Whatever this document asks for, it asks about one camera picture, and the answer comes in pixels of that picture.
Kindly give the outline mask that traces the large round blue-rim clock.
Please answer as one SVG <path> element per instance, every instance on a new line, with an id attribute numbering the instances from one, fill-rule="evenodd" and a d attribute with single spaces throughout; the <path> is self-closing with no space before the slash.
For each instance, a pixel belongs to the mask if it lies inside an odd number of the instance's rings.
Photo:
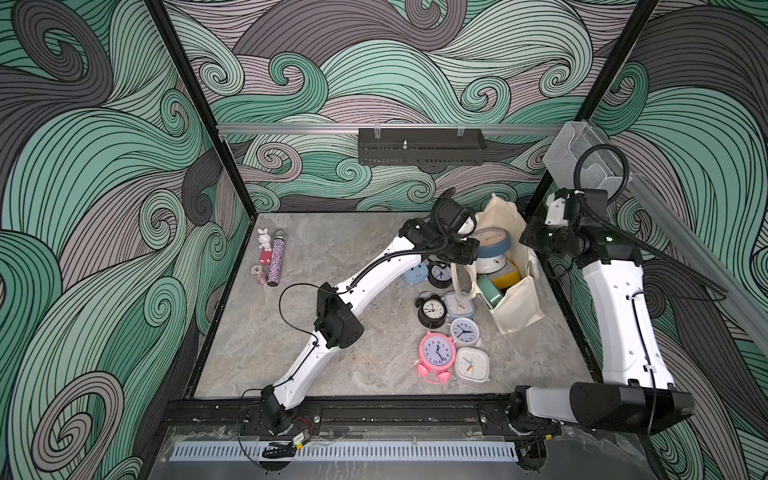
<path id="1" fill-rule="evenodd" d="M 510 233 L 499 227 L 488 227 L 477 230 L 472 235 L 479 242 L 478 258 L 495 258 L 505 255 L 512 247 Z"/>

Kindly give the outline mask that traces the green round alarm clock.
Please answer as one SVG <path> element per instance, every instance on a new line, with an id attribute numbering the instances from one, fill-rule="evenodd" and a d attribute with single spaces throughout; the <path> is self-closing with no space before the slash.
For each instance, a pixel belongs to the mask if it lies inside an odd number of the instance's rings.
<path id="1" fill-rule="evenodd" d="M 504 294 L 486 275 L 482 275 L 477 279 L 477 285 L 488 307 L 491 310 L 495 310 L 503 300 Z"/>

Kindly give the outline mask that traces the yellow rectangular alarm clock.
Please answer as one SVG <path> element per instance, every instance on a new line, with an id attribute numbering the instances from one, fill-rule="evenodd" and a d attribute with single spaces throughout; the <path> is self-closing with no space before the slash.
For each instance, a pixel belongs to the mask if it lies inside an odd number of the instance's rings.
<path id="1" fill-rule="evenodd" d="M 507 265 L 498 272 L 488 274 L 492 282 L 500 289 L 508 289 L 521 281 L 521 273 L 517 266 L 507 260 Z"/>

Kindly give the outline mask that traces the floral canvas tote bag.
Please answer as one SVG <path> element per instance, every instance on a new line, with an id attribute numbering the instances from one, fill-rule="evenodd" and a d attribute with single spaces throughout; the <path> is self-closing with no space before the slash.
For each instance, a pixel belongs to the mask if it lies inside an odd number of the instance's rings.
<path id="1" fill-rule="evenodd" d="M 453 290 L 463 300 L 481 299 L 501 334 L 521 331 L 545 317 L 536 288 L 539 261 L 520 242 L 527 224 L 514 203 L 497 196 L 476 220 L 477 259 L 450 266 Z"/>

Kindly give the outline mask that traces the silver twin-bell alarm clock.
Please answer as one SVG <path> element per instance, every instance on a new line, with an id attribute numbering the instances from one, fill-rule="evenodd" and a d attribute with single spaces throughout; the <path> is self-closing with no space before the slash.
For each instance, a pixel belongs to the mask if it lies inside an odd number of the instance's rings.
<path id="1" fill-rule="evenodd" d="M 475 268 L 478 274 L 491 274 L 502 270 L 507 265 L 507 258 L 504 254 L 494 257 L 479 257 L 475 262 Z"/>

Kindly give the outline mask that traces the small black alarm clock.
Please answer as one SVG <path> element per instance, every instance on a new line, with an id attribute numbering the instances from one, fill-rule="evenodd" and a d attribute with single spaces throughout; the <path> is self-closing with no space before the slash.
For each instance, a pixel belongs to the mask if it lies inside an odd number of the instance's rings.
<path id="1" fill-rule="evenodd" d="M 428 281 L 437 289 L 447 289 L 453 284 L 451 267 L 444 262 L 432 262 L 427 265 Z"/>

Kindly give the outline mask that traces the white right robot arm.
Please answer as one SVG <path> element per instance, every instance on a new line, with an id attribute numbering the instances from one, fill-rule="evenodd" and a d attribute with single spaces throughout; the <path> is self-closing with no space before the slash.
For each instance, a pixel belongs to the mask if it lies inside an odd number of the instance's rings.
<path id="1" fill-rule="evenodd" d="M 573 227 L 534 219 L 520 237 L 538 252 L 568 255 L 594 303 L 602 343 L 602 380 L 518 392 L 529 416 L 588 429 L 653 435 L 695 413 L 666 367 L 654 334 L 639 248 L 596 224 Z"/>

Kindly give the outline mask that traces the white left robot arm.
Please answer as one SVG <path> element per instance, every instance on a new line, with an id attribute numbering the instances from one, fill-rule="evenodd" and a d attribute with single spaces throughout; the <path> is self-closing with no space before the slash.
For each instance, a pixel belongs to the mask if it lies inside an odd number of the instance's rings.
<path id="1" fill-rule="evenodd" d="M 473 220 L 457 227 L 416 218 L 406 221 L 386 248 L 362 270 L 332 286 L 315 288 L 316 320 L 297 359 L 276 383 L 260 391 L 260 407 L 272 434 L 287 431 L 309 387 L 329 361 L 353 345 L 364 332 L 358 316 L 397 277 L 430 255 L 467 265 L 477 259 L 478 242 L 470 238 Z"/>

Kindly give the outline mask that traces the light blue square clock back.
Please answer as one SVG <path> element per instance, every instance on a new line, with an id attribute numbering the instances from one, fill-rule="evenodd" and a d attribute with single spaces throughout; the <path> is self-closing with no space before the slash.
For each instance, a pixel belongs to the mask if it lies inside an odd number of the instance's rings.
<path id="1" fill-rule="evenodd" d="M 417 285 L 428 280 L 429 268 L 425 261 L 406 270 L 401 278 L 408 285 Z"/>

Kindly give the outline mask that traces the light blue square alarm clock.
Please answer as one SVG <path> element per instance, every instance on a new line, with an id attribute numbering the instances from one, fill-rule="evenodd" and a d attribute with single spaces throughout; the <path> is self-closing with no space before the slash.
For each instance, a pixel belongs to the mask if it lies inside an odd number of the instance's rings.
<path id="1" fill-rule="evenodd" d="M 446 317 L 450 321 L 457 318 L 473 318 L 476 313 L 474 300 L 455 291 L 447 292 L 442 301 L 446 307 Z"/>

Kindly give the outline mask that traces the black twin-bell alarm clock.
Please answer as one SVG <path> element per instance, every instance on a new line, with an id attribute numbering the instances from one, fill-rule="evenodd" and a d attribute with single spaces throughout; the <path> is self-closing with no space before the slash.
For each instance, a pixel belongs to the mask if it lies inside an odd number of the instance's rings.
<path id="1" fill-rule="evenodd" d="M 442 327 L 447 319 L 447 307 L 442 298 L 431 292 L 423 292 L 415 301 L 417 319 L 429 330 Z"/>

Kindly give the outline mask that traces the white purple-face alarm clock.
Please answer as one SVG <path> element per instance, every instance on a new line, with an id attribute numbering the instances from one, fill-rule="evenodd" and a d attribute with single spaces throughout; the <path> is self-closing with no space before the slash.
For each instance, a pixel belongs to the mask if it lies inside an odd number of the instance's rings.
<path id="1" fill-rule="evenodd" d="M 482 344 L 481 330 L 471 318 L 457 317 L 453 319 L 449 330 L 457 348 L 476 348 Z"/>

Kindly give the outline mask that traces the pink twin-bell alarm clock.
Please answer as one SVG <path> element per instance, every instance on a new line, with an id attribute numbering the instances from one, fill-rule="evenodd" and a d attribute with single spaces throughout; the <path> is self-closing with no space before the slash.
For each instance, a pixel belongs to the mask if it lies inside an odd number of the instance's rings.
<path id="1" fill-rule="evenodd" d="M 418 347 L 417 374 L 433 385 L 448 384 L 456 361 L 453 340 L 441 333 L 427 332 Z"/>

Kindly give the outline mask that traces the white square alarm clock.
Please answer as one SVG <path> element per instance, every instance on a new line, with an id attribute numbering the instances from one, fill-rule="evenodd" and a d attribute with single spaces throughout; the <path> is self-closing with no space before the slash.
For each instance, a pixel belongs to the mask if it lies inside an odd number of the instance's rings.
<path id="1" fill-rule="evenodd" d="M 490 358 L 486 352 L 462 347 L 457 350 L 454 372 L 462 382 L 483 384 L 490 381 Z"/>

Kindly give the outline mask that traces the purple patterned tube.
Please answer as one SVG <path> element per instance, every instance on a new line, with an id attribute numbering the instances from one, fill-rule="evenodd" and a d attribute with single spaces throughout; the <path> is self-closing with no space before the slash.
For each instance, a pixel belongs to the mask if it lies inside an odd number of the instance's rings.
<path id="1" fill-rule="evenodd" d="M 279 285 L 282 272 L 282 264 L 285 256 L 287 234 L 284 230 L 275 231 L 272 242 L 272 256 L 269 271 L 267 274 L 267 285 L 276 287 Z"/>

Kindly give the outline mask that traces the white rabbit figurine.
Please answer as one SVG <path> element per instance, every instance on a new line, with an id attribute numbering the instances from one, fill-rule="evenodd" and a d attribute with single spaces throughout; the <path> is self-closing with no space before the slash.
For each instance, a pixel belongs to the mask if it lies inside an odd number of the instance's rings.
<path id="1" fill-rule="evenodd" d="M 269 231 L 264 229 L 257 230 L 257 241 L 260 249 L 259 263 L 264 266 L 269 266 L 272 261 L 272 237 Z"/>

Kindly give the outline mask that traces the clear acrylic wall holder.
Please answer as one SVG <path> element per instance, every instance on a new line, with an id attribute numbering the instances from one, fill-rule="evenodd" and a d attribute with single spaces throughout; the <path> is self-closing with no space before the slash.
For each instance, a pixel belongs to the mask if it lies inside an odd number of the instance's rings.
<path id="1" fill-rule="evenodd" d="M 583 188 L 605 190 L 616 200 L 633 178 L 628 156 L 618 151 L 602 128 L 571 121 L 561 128 L 543 162 L 557 187 L 573 189 L 577 175 Z"/>

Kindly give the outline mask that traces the black perforated wall tray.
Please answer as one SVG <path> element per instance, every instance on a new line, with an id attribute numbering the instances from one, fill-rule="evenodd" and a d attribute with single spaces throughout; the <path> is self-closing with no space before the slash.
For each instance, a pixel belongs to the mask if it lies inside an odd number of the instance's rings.
<path id="1" fill-rule="evenodd" d="M 438 169 L 484 162 L 488 145 L 480 129 L 381 127 L 358 131 L 358 160 L 366 166 Z"/>

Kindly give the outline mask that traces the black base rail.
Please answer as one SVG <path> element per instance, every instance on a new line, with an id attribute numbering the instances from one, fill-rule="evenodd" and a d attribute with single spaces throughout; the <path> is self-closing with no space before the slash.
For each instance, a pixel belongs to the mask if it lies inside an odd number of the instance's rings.
<path id="1" fill-rule="evenodd" d="M 232 426 L 243 436 L 278 437 L 300 430 L 331 435 L 353 427 L 459 427 L 505 439 L 554 437 L 577 424 L 523 414 L 514 394 L 412 396 L 310 396 L 274 420 L 259 398 L 180 400 L 171 402 L 161 425 Z"/>

